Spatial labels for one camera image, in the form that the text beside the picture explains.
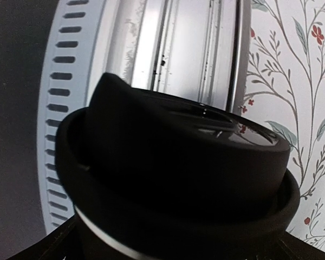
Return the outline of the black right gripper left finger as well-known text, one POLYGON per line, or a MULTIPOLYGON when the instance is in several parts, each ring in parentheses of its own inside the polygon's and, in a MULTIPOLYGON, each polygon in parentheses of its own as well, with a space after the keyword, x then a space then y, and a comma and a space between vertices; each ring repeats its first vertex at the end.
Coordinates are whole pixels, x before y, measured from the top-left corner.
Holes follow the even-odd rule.
POLYGON ((75 220, 69 219, 52 233, 13 256, 13 259, 78 259, 79 237, 75 220))

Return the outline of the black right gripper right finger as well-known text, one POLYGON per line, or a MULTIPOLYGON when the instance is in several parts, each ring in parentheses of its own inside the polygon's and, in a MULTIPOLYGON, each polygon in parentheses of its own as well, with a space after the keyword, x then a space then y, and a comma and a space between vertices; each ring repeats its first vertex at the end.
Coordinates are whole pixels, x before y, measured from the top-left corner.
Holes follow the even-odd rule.
POLYGON ((325 260, 325 252, 308 245, 286 231, 276 231, 276 259, 325 260))

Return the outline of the black white paper coffee cup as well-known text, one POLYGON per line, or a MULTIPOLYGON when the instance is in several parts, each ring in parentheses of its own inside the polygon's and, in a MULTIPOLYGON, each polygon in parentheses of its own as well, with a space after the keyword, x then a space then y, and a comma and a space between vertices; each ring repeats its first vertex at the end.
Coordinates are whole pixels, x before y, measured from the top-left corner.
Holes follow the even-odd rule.
POLYGON ((98 224, 92 221, 76 205, 77 228, 86 259, 159 259, 150 249, 152 231, 136 218, 105 216, 98 224))

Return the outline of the aluminium front rail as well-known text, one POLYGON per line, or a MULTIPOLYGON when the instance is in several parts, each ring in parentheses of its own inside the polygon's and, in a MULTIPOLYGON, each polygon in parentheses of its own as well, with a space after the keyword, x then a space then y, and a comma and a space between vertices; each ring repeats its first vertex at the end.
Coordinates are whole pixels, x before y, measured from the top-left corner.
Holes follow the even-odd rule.
POLYGON ((41 74, 37 171, 47 233, 73 216, 54 166, 55 134, 104 72, 240 114, 250 1, 58 1, 41 74))

